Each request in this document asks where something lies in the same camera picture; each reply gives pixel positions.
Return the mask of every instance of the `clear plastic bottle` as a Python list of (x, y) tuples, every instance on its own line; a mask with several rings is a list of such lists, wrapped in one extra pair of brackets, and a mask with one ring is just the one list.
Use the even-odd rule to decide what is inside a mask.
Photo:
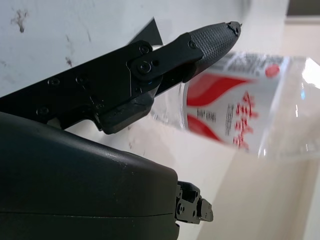
[(259, 158), (317, 158), (320, 66), (307, 57), (229, 53), (156, 97), (151, 115)]

